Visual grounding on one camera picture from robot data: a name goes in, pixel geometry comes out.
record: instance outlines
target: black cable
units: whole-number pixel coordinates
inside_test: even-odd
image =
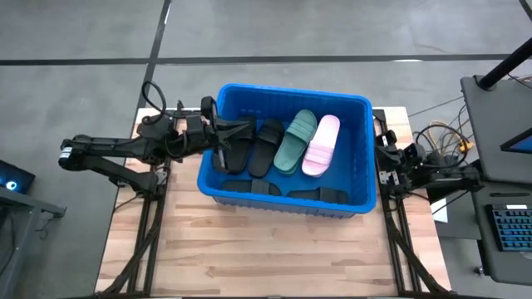
[[[459,96],[459,97],[454,98],[454,99],[452,99],[452,100],[445,101],[445,102],[443,102],[443,103],[441,103],[441,104],[434,105],[434,106],[429,107],[429,108],[426,108],[426,109],[424,109],[424,110],[420,110],[420,111],[414,112],[414,113],[410,114],[408,117],[412,117],[412,116],[415,116],[415,115],[419,115],[419,114],[421,114],[421,113],[425,113],[425,112],[427,112],[427,111],[429,111],[429,110],[432,110],[432,109],[435,109],[435,108],[441,107],[441,106],[443,106],[443,105],[447,105],[447,104],[449,104],[449,103],[452,103],[452,102],[454,102],[455,100],[459,100],[459,99],[461,99],[461,98],[463,98],[463,97],[464,97],[464,96]]]
[[[456,153],[456,150],[458,150],[460,148],[460,145],[461,145],[460,143],[455,145],[455,147],[452,149],[452,152],[451,152],[452,155],[454,155]]]
[[[458,153],[456,153],[456,148],[453,151],[446,151],[445,153],[443,153],[444,157],[447,156],[447,155],[456,156],[456,158],[458,158]],[[469,165],[469,163],[467,161],[463,161],[462,163],[465,163],[466,165]]]
[[[48,238],[47,226],[48,226],[48,224],[50,224],[51,221],[53,221],[55,219],[57,219],[57,218],[51,217],[51,218],[47,219],[46,222],[42,225],[42,228],[38,228],[38,229],[35,230],[35,232],[39,233],[39,238],[41,240],[44,240],[44,239]]]
[[[133,200],[135,200],[135,199],[137,199],[137,198],[139,198],[139,197],[140,197],[140,194],[137,194],[137,195],[135,195],[135,197],[133,197],[132,199],[127,199],[125,202],[123,202],[123,203],[117,205],[115,208],[113,208],[113,213],[116,212],[117,209],[123,207],[124,205],[126,205],[126,204],[132,202]]]
[[[429,130],[430,128],[445,128],[445,129],[448,129],[448,130],[451,130],[453,132],[455,132],[457,135],[460,136],[461,138],[461,141],[465,141],[464,144],[468,144],[469,143],[469,140],[462,134],[460,133],[458,130],[456,130],[455,128],[453,127],[450,127],[449,125],[441,125],[441,124],[433,124],[433,125],[428,125],[425,129],[421,130],[420,131],[420,134],[416,137],[416,143],[419,144],[419,136],[422,134],[422,133],[425,133],[425,131]],[[455,164],[453,165],[447,165],[447,166],[441,166],[441,165],[429,165],[429,164],[424,164],[422,165],[422,167],[432,167],[432,168],[452,168],[452,167],[456,167],[456,166],[459,166],[460,164],[462,164],[462,162],[464,162],[464,160],[466,160],[466,157],[467,157],[467,154],[468,152],[466,151],[464,153],[464,156],[462,157],[462,159],[460,159],[458,162],[456,162]]]
[[[426,199],[428,201],[431,201],[427,196],[425,195],[421,195],[421,194],[418,194],[418,193],[415,193],[415,192],[409,192],[410,195],[414,195],[414,196],[417,196],[419,198],[422,198],[422,199]]]
[[[452,199],[450,202],[442,205],[439,209],[437,209],[436,211],[434,211],[434,213],[432,213],[432,215],[434,215],[435,213],[438,213],[440,212],[441,209],[443,209],[444,207],[448,206],[449,204],[451,203],[454,203],[457,199],[461,198],[462,196],[466,195],[466,193],[468,193],[469,191],[465,191],[463,194],[460,194],[458,195],[457,197],[455,197],[454,199]]]
[[[153,86],[153,88],[155,88],[155,90],[157,91],[157,93],[159,94],[159,97],[160,97],[160,101],[162,102],[162,107],[160,108],[159,106],[157,106],[156,104],[154,104],[150,98],[148,97],[148,95],[146,94],[146,87],[147,86]],[[174,114],[172,113],[169,113],[166,111],[166,98],[165,98],[165,94],[163,93],[163,91],[161,90],[161,88],[156,85],[153,81],[146,81],[144,83],[142,83],[142,87],[140,88],[140,92],[142,93],[142,97],[144,98],[144,100],[146,101],[146,103],[150,104],[151,107],[153,107],[155,110],[159,111],[159,115],[156,116],[156,118],[154,120],[150,120],[150,117],[149,116],[145,116],[142,118],[142,123],[144,125],[153,125],[153,124],[156,124],[159,120],[162,120],[163,116],[164,115],[168,115],[169,117],[174,117]]]
[[[464,104],[464,105],[460,108],[460,111],[462,111],[462,112],[460,112],[460,113],[463,113],[463,110],[464,110],[465,107],[466,107],[466,104]],[[456,120],[458,120],[458,115],[457,115],[454,119],[452,119],[451,122],[450,122],[449,124],[447,124],[447,125],[452,125]]]
[[[469,138],[471,138],[471,137],[473,137],[473,134],[467,136],[466,138],[467,138],[468,141],[469,141]],[[449,146],[449,145],[455,145],[455,144],[460,143],[460,142],[462,142],[462,141],[463,141],[463,140],[458,140],[458,141],[455,141],[455,142],[449,143],[447,146]]]
[[[446,141],[446,137],[447,137],[448,135],[454,135],[454,134],[455,134],[454,132],[447,132],[447,133],[442,134],[442,135],[440,136],[440,138],[438,139],[438,143],[441,144],[440,152],[442,152],[443,149],[444,149],[445,147],[449,146],[449,143],[452,141],[452,138],[451,138],[451,139],[447,142],[447,145],[443,145],[443,144],[445,143],[445,141]]]
[[[396,212],[399,209],[399,204],[402,203],[402,200],[403,199],[395,199],[396,207],[395,208],[390,208],[389,210],[387,210],[387,212]]]
[[[7,266],[13,259],[13,255],[15,254],[15,247],[17,246],[15,220],[13,220],[13,216],[11,214],[9,214],[9,220],[11,221],[11,252],[7,255],[7,258],[4,258],[5,262],[0,267],[0,277],[2,277],[3,273],[7,269]]]
[[[461,108],[460,108],[460,111],[458,111],[458,130],[460,131],[460,133],[464,134],[464,131],[462,130],[462,121],[460,120],[460,116],[462,114],[462,111],[466,108],[466,105],[463,105]]]
[[[184,155],[185,155],[185,151],[186,151],[186,147],[189,143],[189,138],[187,136],[187,134],[185,132],[183,132],[183,134],[181,134],[181,136],[183,136],[183,147],[181,148],[181,151],[178,153],[178,154],[175,154],[175,153],[172,153],[170,151],[170,148],[168,147],[168,139],[165,138],[165,149],[166,149],[166,153],[172,158],[172,159],[178,159],[178,158],[182,158]]]
[[[426,142],[428,142],[428,144],[431,146],[431,149],[432,150],[436,150],[436,148],[434,147],[434,144],[432,144],[432,141],[425,134],[420,133],[419,131],[412,132],[412,135],[415,135],[415,134],[417,134],[418,136],[419,135],[423,136],[423,138],[425,138]]]
[[[512,78],[513,80],[516,80],[516,81],[517,81],[519,84],[521,84],[522,86],[524,86],[524,87],[526,87],[526,88],[529,88],[529,89],[532,89],[532,87],[527,86],[525,83],[521,82],[521,81],[519,80],[519,78],[516,78],[516,77],[514,77],[514,76],[512,76],[512,75],[510,75],[510,74],[508,74],[508,77]]]
[[[458,130],[459,130],[460,133],[462,133],[462,134],[464,134],[464,132],[463,132],[463,130],[462,130],[462,127],[463,127],[464,125],[461,123],[461,119],[460,119],[460,117],[461,117],[461,114],[464,113],[465,108],[466,108],[466,104],[464,104],[464,105],[460,108],[460,110],[458,111],[458,115],[457,115],[453,120],[451,120],[451,122],[450,122],[449,124],[447,124],[447,125],[451,126],[451,125],[455,122],[455,120],[458,120]],[[451,141],[452,141],[452,139],[449,139],[449,140],[447,141],[447,145],[443,145],[444,142],[445,142],[445,136],[447,136],[448,134],[454,134],[454,133],[447,132],[447,133],[445,133],[445,134],[440,135],[440,138],[438,138],[438,141],[437,141],[437,142],[438,142],[438,143],[441,143],[440,152],[442,152],[443,150],[447,150],[447,147],[449,147],[449,144],[450,144]]]

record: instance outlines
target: black desk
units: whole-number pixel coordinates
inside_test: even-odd
[[[447,203],[463,191],[447,196]],[[447,206],[447,223],[436,221],[436,230],[440,238],[464,238],[480,240],[480,229],[476,222],[475,207],[471,193]]]
[[[526,197],[491,197],[491,193],[529,193]],[[480,257],[485,273],[496,282],[532,286],[532,252],[500,252],[495,235],[488,222],[485,206],[494,203],[532,204],[532,186],[486,183],[485,187],[472,194],[476,217],[480,226]]]

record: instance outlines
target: wooden tabletop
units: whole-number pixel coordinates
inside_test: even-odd
[[[397,146],[408,146],[412,135],[406,109],[383,109]],[[137,124],[155,112],[139,110]],[[198,190],[200,163],[201,155],[172,163],[152,296],[397,294],[380,199],[370,213],[348,219],[224,206]],[[136,159],[128,159],[126,166],[149,169]],[[130,189],[122,189],[116,204],[133,196]],[[429,203],[410,197],[404,204],[414,251],[450,289]],[[141,207],[142,199],[136,199],[113,215],[97,291],[112,283],[133,254]],[[409,285],[404,256],[401,264]],[[144,266],[141,262],[141,273]]]

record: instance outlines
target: black metal frame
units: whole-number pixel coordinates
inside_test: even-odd
[[[177,126],[178,119],[173,119],[173,127]],[[153,284],[153,276],[155,272],[155,262],[157,256],[157,248],[159,245],[160,229],[162,226],[163,212],[165,208],[166,192],[170,181],[170,164],[172,159],[170,157],[165,159],[163,168],[168,169],[167,179],[162,186],[159,186],[160,194],[151,194],[145,197],[142,204],[142,210],[140,212],[139,228],[137,230],[137,237],[135,241],[135,250],[130,261],[124,267],[121,274],[116,277],[115,281],[111,284],[111,287],[107,288],[104,292],[97,293],[86,298],[137,298],[137,297],[149,297],[151,293],[151,286]],[[155,216],[153,222],[148,228],[148,221],[150,216],[150,210],[152,203],[156,204]],[[148,259],[146,261],[144,283],[142,291],[137,291],[137,280],[139,276],[140,260],[145,255],[146,250],[148,252]],[[124,285],[127,283],[126,292],[120,293]]]
[[[387,130],[386,116],[384,110],[374,110],[373,114],[376,116],[376,119],[379,121],[379,125],[382,130]],[[165,161],[165,167],[170,168],[171,159]],[[377,171],[379,170],[379,165],[377,160],[375,161]],[[111,285],[113,288],[106,289],[105,292],[97,293],[90,295],[88,297],[79,297],[79,298],[138,298],[138,297],[150,297],[151,286],[153,283],[153,275],[155,270],[155,261],[157,254],[157,244],[159,242],[160,228],[162,224],[162,214],[165,205],[165,194],[168,187],[168,180],[166,181],[164,188],[164,193],[158,197],[156,200],[157,207],[155,211],[155,218],[151,225],[150,231],[146,234],[146,228],[148,224],[148,215],[150,213],[150,206],[153,200],[146,199],[141,215],[139,229],[137,233],[137,239],[135,243],[135,251],[131,260],[126,264],[126,267],[121,272],[121,274],[116,278],[115,282]],[[394,271],[395,282],[397,286],[397,293],[399,296],[408,294],[411,295],[420,295],[425,294],[422,292],[421,283],[419,277],[422,277],[426,282],[427,287],[434,294],[429,294],[429,296],[434,296],[437,298],[437,295],[449,295],[447,290],[437,285],[437,282],[432,278],[428,271],[423,267],[421,262],[417,259],[416,254],[412,249],[412,241],[410,235],[410,229],[408,227],[408,222],[406,220],[406,210],[402,201],[396,201],[397,212],[399,217],[399,224],[401,230],[397,229],[395,221],[393,220],[390,207],[390,201],[392,200],[389,196],[388,189],[385,188],[383,184],[379,184],[379,190],[381,193],[382,207],[384,211],[384,219],[386,223],[388,243],[390,248],[390,255],[392,260],[392,266]],[[402,275],[401,269],[401,258],[399,257],[399,251],[397,246],[404,252],[406,256],[406,261],[408,263],[409,276],[411,279],[411,284],[413,291],[406,290],[404,277]],[[137,277],[139,271],[139,262],[140,258],[145,254],[147,248],[150,248],[150,252],[147,260],[147,267],[145,272],[145,280],[143,284],[142,291],[136,290]],[[123,286],[128,282],[126,292],[120,293]],[[212,298],[229,298],[229,297],[212,297]],[[440,297],[440,298],[461,298],[457,295],[451,295],[451,297]]]
[[[529,59],[532,54],[532,38],[521,45],[517,50],[506,57],[500,64],[498,64],[493,70],[487,73],[485,76],[477,76],[477,85],[485,90],[489,91],[495,88],[495,84],[510,74],[517,66],[523,61]]]
[[[12,297],[16,278],[22,269],[23,257],[30,247],[31,239],[34,237],[32,233],[37,229],[41,213],[47,212],[51,213],[54,218],[62,218],[67,208],[46,203],[2,187],[0,187],[0,205],[2,208],[9,209],[9,213],[27,214],[21,215],[21,217],[24,217],[24,224],[19,228],[15,228],[15,234],[17,235],[15,241],[16,250],[8,262],[5,273],[0,276],[0,299],[3,299]]]
[[[375,119],[378,121],[382,132],[385,132],[388,130],[387,122],[386,122],[386,114],[384,110],[374,110],[373,115],[375,116]],[[377,173],[379,173],[379,165],[377,162],[377,159],[375,159],[375,167],[377,169]],[[384,188],[382,184],[379,182],[379,191],[381,194],[381,201],[382,201],[382,209],[384,213],[384,221],[386,223],[386,230],[388,235],[388,245],[390,248],[390,255],[392,259],[392,266],[395,274],[396,279],[396,286],[397,286],[397,292],[405,291],[405,282],[404,278],[402,276],[402,270],[401,270],[401,259],[399,257],[399,252],[397,251],[397,244],[396,241],[394,241],[393,238],[390,236],[394,233],[394,228],[396,228],[395,221],[393,220],[392,216],[392,209],[390,208],[390,196],[388,193],[388,189]],[[410,235],[410,229],[408,228],[408,222],[406,220],[406,211],[405,211],[405,205],[402,202],[402,200],[396,201],[397,206],[397,215],[399,218],[399,224],[401,226],[401,235],[404,236],[406,245],[409,248],[413,248],[412,241],[411,241],[411,235]],[[416,271],[416,269],[408,263],[408,272],[410,274],[410,279],[412,283],[412,288],[415,292],[421,292],[421,284],[419,282],[419,276]]]

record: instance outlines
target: wire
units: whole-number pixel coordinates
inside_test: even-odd
[[[465,121],[463,124],[461,124],[460,126],[458,126],[457,130],[460,130],[460,133],[464,134],[463,131],[462,131],[462,127],[463,127],[465,124],[467,124],[468,122],[469,122],[469,119],[466,120],[466,121]],[[460,139],[460,136],[459,136],[459,135],[456,135],[456,134],[453,133],[453,136],[455,136],[455,137],[458,139],[458,141],[456,141],[455,143],[451,143],[452,138],[450,138],[450,139],[447,141],[447,144],[441,149],[441,151],[446,152],[447,149],[449,148],[449,145],[454,145],[454,144],[456,144],[457,142],[461,142],[461,141],[462,141],[462,140]]]
[[[42,225],[42,228],[38,228],[38,229],[35,230],[35,232],[39,233],[39,238],[41,240],[45,240],[46,238],[48,238],[47,226],[48,226],[48,224],[50,224],[50,222],[52,222],[55,219],[57,219],[57,218],[51,217],[51,218],[47,219],[46,222],[44,223],[44,225]]]
[[[126,205],[126,204],[132,202],[133,200],[135,200],[135,199],[137,199],[137,198],[139,198],[139,197],[140,197],[140,194],[137,194],[137,195],[135,195],[135,197],[133,197],[132,199],[127,199],[125,202],[123,202],[123,203],[117,205],[115,208],[113,208],[113,213],[116,212],[117,209],[123,207],[124,205]]]
[[[450,138],[448,141],[447,141],[447,145],[443,145],[446,141],[446,137],[448,135],[451,135],[451,136],[456,136],[455,135],[455,132],[447,132],[445,134],[442,134],[440,136],[440,138],[438,139],[438,141],[440,141],[440,144],[441,144],[441,147],[440,147],[440,152],[441,153],[445,153],[444,149],[446,149],[447,146],[449,146],[448,144],[452,141],[452,138]]]
[[[460,148],[460,144],[455,145],[455,147],[452,149],[451,154],[455,154],[456,150]]]
[[[512,76],[512,75],[510,75],[510,74],[508,74],[508,77],[512,78],[513,80],[516,80],[516,81],[517,81],[519,84],[521,84],[522,86],[524,86],[524,87],[526,87],[526,88],[529,88],[529,89],[532,89],[532,87],[527,86],[525,83],[521,82],[521,80],[529,79],[528,77],[520,79],[520,78],[516,78],[516,77],[514,77],[514,76]]]
[[[464,105],[460,108],[460,111],[461,111],[461,112],[459,112],[459,113],[463,113],[465,107],[466,107],[466,104],[464,104]],[[452,125],[456,120],[458,120],[458,115],[457,115],[454,119],[452,119],[451,122],[450,122],[449,124],[447,124],[447,125]]]
[[[11,252],[7,255],[7,258],[4,258],[5,262],[0,267],[0,277],[2,277],[3,273],[7,269],[7,266],[13,259],[13,255],[15,254],[15,247],[17,246],[17,240],[15,235],[15,220],[13,220],[13,216],[11,214],[9,214],[9,220],[11,222]]]
[[[421,195],[421,194],[418,194],[418,193],[415,193],[415,192],[409,192],[409,194],[430,201],[430,199],[427,196],[425,196],[425,195]]]
[[[434,145],[432,144],[431,139],[429,139],[428,137],[426,137],[425,134],[422,134],[422,133],[420,134],[419,131],[412,132],[412,134],[413,134],[413,135],[416,135],[416,134],[417,134],[418,136],[419,136],[419,135],[423,136],[423,138],[425,138],[426,142],[428,142],[428,144],[431,146],[432,150],[436,150],[436,148],[435,148]]]
[[[183,132],[183,134],[181,134],[181,136],[183,136],[183,147],[181,148],[181,151],[178,153],[178,154],[175,154],[175,153],[172,153],[170,151],[170,148],[168,147],[168,139],[165,138],[165,149],[166,149],[166,153],[172,158],[172,159],[178,159],[178,158],[183,158],[183,156],[185,155],[185,151],[186,151],[186,147],[189,143],[189,137],[187,136],[187,134],[185,132]]]
[[[469,138],[471,138],[471,137],[473,137],[473,134],[467,136],[466,138],[469,140]],[[453,142],[453,143],[451,143],[449,145],[455,145],[455,144],[460,143],[460,142],[462,142],[462,140],[455,141],[455,142]]]
[[[435,128],[435,127],[446,128],[448,130],[451,130],[451,131],[457,133],[460,136],[461,141],[465,141],[466,145],[469,143],[469,140],[462,133],[460,133],[458,130],[456,130],[453,127],[450,127],[449,125],[441,125],[441,124],[428,125],[425,129],[421,130],[420,134],[416,137],[416,143],[419,144],[419,136],[422,133],[424,133],[425,131],[429,130],[430,128]],[[462,162],[464,162],[464,160],[466,160],[467,154],[468,154],[468,151],[466,151],[464,153],[464,156],[458,162],[456,162],[453,165],[441,166],[441,165],[424,164],[424,165],[422,165],[422,167],[432,167],[432,168],[451,168],[451,167],[456,167],[456,166],[460,165]]]
[[[396,212],[399,209],[399,205],[402,203],[403,199],[395,199],[396,201],[396,207],[390,208],[387,212]]]
[[[148,97],[148,95],[146,94],[146,87],[147,86],[153,86],[153,88],[155,88],[155,90],[157,91],[157,93],[159,94],[159,98],[160,98],[160,101],[162,102],[162,107],[160,108],[159,106],[157,106],[156,104],[154,104],[150,98]],[[156,85],[153,81],[145,81],[144,83],[142,83],[142,87],[140,88],[140,92],[142,93],[142,97],[144,98],[144,100],[146,101],[146,103],[150,104],[151,107],[153,107],[155,110],[159,111],[159,115],[156,116],[156,118],[154,120],[150,120],[150,117],[149,116],[145,116],[142,118],[142,123],[145,124],[145,125],[154,125],[156,124],[157,122],[159,122],[159,120],[162,120],[163,116],[164,115],[168,115],[169,117],[174,117],[174,114],[173,113],[170,113],[170,112],[167,112],[166,111],[166,98],[165,98],[165,94],[163,93],[163,91],[161,90],[161,88]]]
[[[460,194],[458,195],[457,197],[455,197],[454,199],[452,199],[451,201],[449,201],[449,203],[446,203],[444,205],[442,205],[439,209],[437,209],[436,211],[434,211],[434,213],[432,213],[432,215],[434,215],[435,213],[438,213],[440,212],[441,209],[443,209],[444,207],[448,206],[449,204],[451,203],[454,203],[457,199],[461,198],[462,196],[466,195],[466,193],[468,193],[469,191],[465,191],[463,194]]]
[[[466,108],[466,105],[463,105],[461,108],[460,108],[460,111],[458,111],[458,130],[460,131],[460,133],[464,134],[464,131],[462,130],[462,121],[460,120],[460,116],[462,115],[462,111]]]
[[[429,123],[429,125],[434,125],[434,124],[440,124],[440,125],[448,125],[446,124],[445,122],[441,121],[441,120],[433,120]],[[432,137],[432,130],[428,130],[428,133],[429,133],[429,137],[431,138],[431,141],[432,143],[434,144],[434,146],[436,147],[435,150],[437,150],[438,148],[438,142],[434,140],[434,137]]]
[[[441,104],[434,105],[434,106],[429,107],[429,108],[426,108],[426,109],[424,109],[424,110],[420,110],[420,111],[414,112],[414,113],[408,115],[408,117],[412,117],[412,116],[415,116],[415,115],[419,115],[419,114],[424,113],[424,112],[427,112],[427,111],[429,111],[429,110],[433,110],[433,109],[438,108],[438,107],[441,107],[441,106],[443,106],[443,105],[447,105],[447,104],[449,104],[449,103],[454,102],[455,100],[462,99],[463,97],[464,97],[464,96],[459,96],[459,97],[454,98],[454,99],[452,99],[452,100],[445,101],[445,102],[443,102],[443,103],[441,103]]]

